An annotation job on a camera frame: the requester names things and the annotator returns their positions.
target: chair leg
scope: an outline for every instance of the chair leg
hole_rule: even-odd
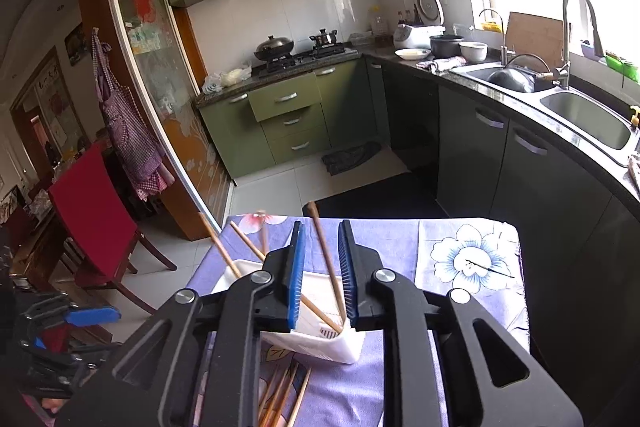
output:
[[[124,286],[121,282],[113,281],[113,284],[116,286],[116,290],[122,293],[127,299],[129,299],[133,304],[142,308],[145,312],[153,315],[156,313],[156,309],[152,306],[148,305],[145,301],[143,301],[140,297],[138,297],[135,293],[129,290]]]
[[[162,255],[160,253],[160,251],[158,250],[158,248],[154,247],[151,242],[146,238],[145,234],[143,234],[142,232],[140,232],[140,230],[138,230],[138,238],[140,240],[140,243],[142,243],[145,248],[151,252],[151,255],[153,255],[156,259],[158,259],[158,261],[160,261],[160,263],[164,264],[169,270],[177,270],[178,267],[175,266],[174,263],[172,263],[171,261],[169,261],[164,255]]]

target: tablecloth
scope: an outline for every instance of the tablecloth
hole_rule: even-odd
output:
[[[262,222],[255,216],[229,219],[249,232],[259,247]],[[326,273],[324,258],[311,219],[306,217],[267,216],[270,250],[289,244],[295,221],[304,223],[307,235],[305,270]],[[339,269],[337,234],[340,219],[321,219],[334,267]],[[356,242],[374,248],[385,267],[415,280],[422,289],[445,294],[461,287],[474,297],[502,324],[519,343],[529,349],[529,324],[520,263],[520,246],[516,230],[506,223],[488,219],[351,219]],[[228,221],[221,235],[222,243],[233,259],[256,261]],[[200,295],[211,292],[225,269],[216,248],[210,248],[188,287]],[[290,357],[299,362],[279,426],[285,426],[296,395],[308,368],[308,383],[296,426],[375,427],[383,412],[383,343],[382,332],[366,334],[360,360],[351,365],[291,353],[264,345],[260,364],[260,395],[271,375],[282,371]]]

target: checkered apron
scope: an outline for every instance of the checkered apron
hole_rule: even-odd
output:
[[[92,31],[94,77],[100,108],[111,143],[115,148],[138,197],[159,194],[168,184],[161,175],[163,151],[155,135],[146,127],[127,86],[121,86],[109,68],[111,46]]]

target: cutting board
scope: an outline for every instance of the cutting board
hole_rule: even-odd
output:
[[[562,67],[562,21],[538,15],[511,12],[506,35],[507,47],[516,54],[533,53],[541,57],[550,68]],[[518,64],[529,65],[543,71],[537,60],[519,58]]]

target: tiled wall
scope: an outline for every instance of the tiled wall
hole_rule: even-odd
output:
[[[205,0],[189,16],[209,73],[243,62],[261,64],[257,46],[270,35],[288,37],[296,53],[311,49],[309,36],[338,30],[338,41],[370,29],[369,7],[378,0]]]

